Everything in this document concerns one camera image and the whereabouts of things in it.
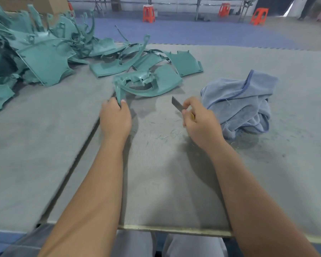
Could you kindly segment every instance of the cloth rag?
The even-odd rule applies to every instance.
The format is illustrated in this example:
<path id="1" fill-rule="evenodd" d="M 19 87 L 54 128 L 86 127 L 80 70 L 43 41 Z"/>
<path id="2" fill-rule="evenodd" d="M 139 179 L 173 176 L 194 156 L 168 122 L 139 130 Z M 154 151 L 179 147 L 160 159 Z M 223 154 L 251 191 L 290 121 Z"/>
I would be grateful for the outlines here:
<path id="1" fill-rule="evenodd" d="M 244 130 L 266 133 L 271 117 L 268 98 L 278 78 L 251 70 L 246 80 L 219 78 L 201 90 L 202 104 L 219 119 L 225 139 Z"/>

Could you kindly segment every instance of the finger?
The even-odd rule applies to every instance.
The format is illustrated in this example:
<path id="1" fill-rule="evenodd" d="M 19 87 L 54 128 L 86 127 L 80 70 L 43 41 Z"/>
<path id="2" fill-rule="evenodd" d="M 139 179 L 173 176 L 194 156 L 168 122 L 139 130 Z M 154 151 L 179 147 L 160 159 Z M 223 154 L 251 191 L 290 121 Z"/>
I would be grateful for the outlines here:
<path id="1" fill-rule="evenodd" d="M 120 109 L 118 101 L 117 101 L 117 99 L 115 97 L 111 97 L 109 99 L 108 103 L 111 104 L 113 108 Z"/>
<path id="2" fill-rule="evenodd" d="M 187 110 L 182 110 L 182 115 L 183 115 L 183 120 L 184 120 L 185 126 L 189 127 L 190 125 L 195 123 L 193 121 L 193 119 L 191 118 L 191 112 L 189 112 Z"/>
<path id="3" fill-rule="evenodd" d="M 121 111 L 123 112 L 129 112 L 130 109 L 128 108 L 128 104 L 126 103 L 126 101 L 124 99 L 122 99 L 120 101 L 120 104 L 121 104 Z"/>
<path id="4" fill-rule="evenodd" d="M 190 105 L 193 108 L 194 112 L 200 110 L 201 108 L 204 108 L 201 102 L 196 97 L 190 97 L 183 103 L 184 109 L 187 109 Z"/>

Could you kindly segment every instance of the gray pants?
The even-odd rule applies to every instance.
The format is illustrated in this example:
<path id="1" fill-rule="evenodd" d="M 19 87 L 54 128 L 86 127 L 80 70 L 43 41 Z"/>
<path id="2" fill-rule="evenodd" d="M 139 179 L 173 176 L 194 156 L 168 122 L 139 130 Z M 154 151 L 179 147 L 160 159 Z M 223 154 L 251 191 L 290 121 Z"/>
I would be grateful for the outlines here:
<path id="1" fill-rule="evenodd" d="M 119 230 L 111 257 L 154 257 L 156 238 L 153 233 Z M 227 257 L 222 238 L 169 234 L 162 257 Z"/>

